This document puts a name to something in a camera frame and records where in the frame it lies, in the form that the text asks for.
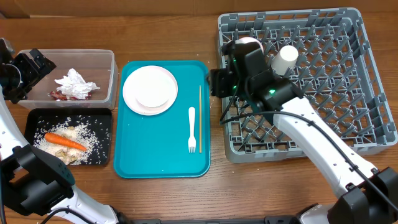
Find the red snack wrapper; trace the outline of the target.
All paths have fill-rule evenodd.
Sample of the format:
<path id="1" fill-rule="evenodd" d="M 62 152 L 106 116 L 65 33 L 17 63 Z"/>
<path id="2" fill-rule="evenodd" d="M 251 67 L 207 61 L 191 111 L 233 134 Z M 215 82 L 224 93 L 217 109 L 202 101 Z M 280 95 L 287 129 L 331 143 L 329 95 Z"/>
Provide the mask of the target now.
<path id="1" fill-rule="evenodd" d="M 49 96 L 52 97 L 54 100 L 80 100 L 79 98 L 76 98 L 74 96 L 66 96 L 64 95 L 61 91 L 51 91 L 49 93 Z"/>

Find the small pink plate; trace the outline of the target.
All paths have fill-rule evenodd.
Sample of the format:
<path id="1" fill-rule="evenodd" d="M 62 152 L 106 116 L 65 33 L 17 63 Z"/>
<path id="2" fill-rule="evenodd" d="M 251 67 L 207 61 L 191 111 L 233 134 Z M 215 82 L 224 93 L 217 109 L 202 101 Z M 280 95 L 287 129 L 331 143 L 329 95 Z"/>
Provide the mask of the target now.
<path id="1" fill-rule="evenodd" d="M 264 53 L 263 45 L 253 37 L 242 37 L 238 40 L 235 40 L 234 44 L 239 52 L 248 53 L 255 50 L 261 50 L 261 52 Z"/>

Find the wooden chopstick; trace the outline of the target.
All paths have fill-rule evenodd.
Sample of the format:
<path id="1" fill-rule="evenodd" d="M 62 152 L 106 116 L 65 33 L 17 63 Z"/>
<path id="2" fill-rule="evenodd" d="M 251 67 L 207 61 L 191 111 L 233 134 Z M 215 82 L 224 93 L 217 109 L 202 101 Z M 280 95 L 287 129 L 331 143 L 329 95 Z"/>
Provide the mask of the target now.
<path id="1" fill-rule="evenodd" d="M 199 86 L 199 153 L 202 153 L 202 91 Z"/>

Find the white napkin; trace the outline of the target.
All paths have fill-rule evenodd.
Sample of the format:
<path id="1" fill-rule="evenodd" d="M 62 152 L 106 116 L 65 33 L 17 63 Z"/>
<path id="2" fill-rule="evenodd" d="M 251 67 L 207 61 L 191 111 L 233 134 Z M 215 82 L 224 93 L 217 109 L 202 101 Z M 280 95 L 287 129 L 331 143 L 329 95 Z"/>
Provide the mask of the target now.
<path id="1" fill-rule="evenodd" d="M 63 78 L 55 79 L 55 83 L 59 85 L 57 91 L 65 95 L 68 100 L 72 98 L 86 100 L 93 90 L 101 89 L 94 82 L 86 82 L 74 68 L 69 69 Z"/>

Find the white cup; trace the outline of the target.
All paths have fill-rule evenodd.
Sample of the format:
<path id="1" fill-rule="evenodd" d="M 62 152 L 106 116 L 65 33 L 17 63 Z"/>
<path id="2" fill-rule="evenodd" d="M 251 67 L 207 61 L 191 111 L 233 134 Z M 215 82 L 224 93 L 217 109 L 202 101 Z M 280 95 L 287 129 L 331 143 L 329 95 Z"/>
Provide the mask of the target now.
<path id="1" fill-rule="evenodd" d="M 294 68 L 299 57 L 298 50 L 292 45 L 283 46 L 271 63 L 277 75 L 283 76 L 289 68 Z"/>

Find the white plastic fork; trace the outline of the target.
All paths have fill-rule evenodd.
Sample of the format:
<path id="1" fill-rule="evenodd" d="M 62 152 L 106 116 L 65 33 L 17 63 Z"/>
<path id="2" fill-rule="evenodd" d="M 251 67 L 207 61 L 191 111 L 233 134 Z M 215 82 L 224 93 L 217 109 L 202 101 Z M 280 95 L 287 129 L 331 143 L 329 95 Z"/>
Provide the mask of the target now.
<path id="1" fill-rule="evenodd" d="M 188 138 L 188 150 L 189 153 L 195 153 L 196 151 L 196 139 L 195 139 L 195 108 L 189 107 L 188 109 L 188 122 L 190 135 Z"/>

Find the large white plate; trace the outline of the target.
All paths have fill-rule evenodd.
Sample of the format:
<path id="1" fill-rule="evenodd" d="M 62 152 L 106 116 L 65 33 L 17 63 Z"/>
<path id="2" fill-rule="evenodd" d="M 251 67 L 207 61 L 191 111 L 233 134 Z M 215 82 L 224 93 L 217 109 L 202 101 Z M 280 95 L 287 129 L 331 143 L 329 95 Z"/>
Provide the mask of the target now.
<path id="1" fill-rule="evenodd" d="M 145 106 L 142 106 L 137 100 L 136 100 L 136 77 L 138 73 L 140 72 L 163 72 L 165 75 L 167 75 L 169 79 L 169 87 L 170 87 L 170 95 L 169 95 L 169 100 L 162 106 L 157 107 L 157 108 L 148 108 Z M 173 76 L 173 74 L 168 71 L 167 69 L 156 66 L 156 65 L 148 65 L 148 66 L 143 66 L 141 68 L 138 68 L 131 72 L 129 76 L 127 77 L 126 81 L 124 82 L 123 85 L 123 100 L 125 104 L 128 106 L 129 109 L 131 109 L 133 112 L 137 114 L 141 114 L 144 116 L 154 116 L 161 114 L 165 111 L 167 111 L 175 102 L 176 98 L 178 95 L 178 84 L 177 80 Z"/>

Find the orange carrot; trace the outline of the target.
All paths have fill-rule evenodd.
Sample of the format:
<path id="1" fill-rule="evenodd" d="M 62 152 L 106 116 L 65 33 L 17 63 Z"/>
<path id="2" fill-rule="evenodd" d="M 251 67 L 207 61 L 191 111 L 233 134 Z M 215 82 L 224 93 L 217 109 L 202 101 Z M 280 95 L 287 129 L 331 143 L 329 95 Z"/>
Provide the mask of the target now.
<path id="1" fill-rule="evenodd" d="M 72 140 L 70 140 L 68 138 L 65 138 L 65 137 L 63 137 L 61 135 L 58 135 L 58 134 L 46 133 L 44 135 L 44 139 L 46 141 L 48 141 L 48 142 L 53 143 L 53 144 L 58 144 L 58 145 L 61 145 L 61 146 L 66 146 L 66 147 L 78 149 L 78 150 L 81 150 L 81 151 L 85 151 L 86 150 L 85 146 L 83 146 L 83 145 L 81 145 L 81 144 L 79 144 L 79 143 L 77 143 L 75 141 L 72 141 Z"/>

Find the rice and peanuts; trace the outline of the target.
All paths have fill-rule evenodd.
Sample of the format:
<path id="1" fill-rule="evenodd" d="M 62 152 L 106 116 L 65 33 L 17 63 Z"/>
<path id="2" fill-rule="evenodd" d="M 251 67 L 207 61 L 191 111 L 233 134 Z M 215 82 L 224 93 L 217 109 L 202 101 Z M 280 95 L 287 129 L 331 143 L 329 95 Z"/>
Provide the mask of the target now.
<path id="1" fill-rule="evenodd" d="M 61 159 L 66 165 L 105 165 L 111 146 L 111 118 L 105 115 L 41 116 L 33 128 L 32 145 Z M 54 133 L 86 147 L 85 151 L 44 139 Z"/>

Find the white bowl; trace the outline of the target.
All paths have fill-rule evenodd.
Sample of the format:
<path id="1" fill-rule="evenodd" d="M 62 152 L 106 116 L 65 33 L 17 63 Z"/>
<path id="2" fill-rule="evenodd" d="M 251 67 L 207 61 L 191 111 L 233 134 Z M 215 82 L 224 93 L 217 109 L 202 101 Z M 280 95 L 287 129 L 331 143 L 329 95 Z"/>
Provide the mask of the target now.
<path id="1" fill-rule="evenodd" d="M 157 108 L 169 100 L 169 79 L 163 72 L 140 72 L 136 84 L 136 100 L 142 106 Z"/>

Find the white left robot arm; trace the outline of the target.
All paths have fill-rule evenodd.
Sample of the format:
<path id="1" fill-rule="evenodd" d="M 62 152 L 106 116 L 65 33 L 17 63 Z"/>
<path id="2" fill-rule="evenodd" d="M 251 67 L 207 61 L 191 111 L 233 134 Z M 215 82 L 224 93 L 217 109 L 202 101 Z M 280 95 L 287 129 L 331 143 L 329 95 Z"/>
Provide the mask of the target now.
<path id="1" fill-rule="evenodd" d="M 75 185 L 69 168 L 59 158 L 25 139 L 7 108 L 18 103 L 55 69 L 37 50 L 13 56 L 1 39 L 1 208 L 29 216 L 58 216 L 72 223 L 130 223 L 122 212 L 97 202 Z"/>

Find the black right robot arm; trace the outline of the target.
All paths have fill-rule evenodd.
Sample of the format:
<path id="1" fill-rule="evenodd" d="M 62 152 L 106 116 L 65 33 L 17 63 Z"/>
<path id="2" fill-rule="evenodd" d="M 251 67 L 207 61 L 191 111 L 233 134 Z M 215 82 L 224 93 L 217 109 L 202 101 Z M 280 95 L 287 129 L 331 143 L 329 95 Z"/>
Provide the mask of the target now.
<path id="1" fill-rule="evenodd" d="M 209 73 L 211 94 L 246 100 L 253 115 L 263 116 L 301 148 L 337 198 L 333 205 L 311 205 L 296 215 L 266 217 L 266 223 L 397 221 L 397 173 L 379 170 L 354 152 L 285 76 L 298 59 L 295 47 L 282 47 L 271 63 L 265 60 L 263 46 L 251 37 L 228 42 L 221 53 L 228 63 Z"/>

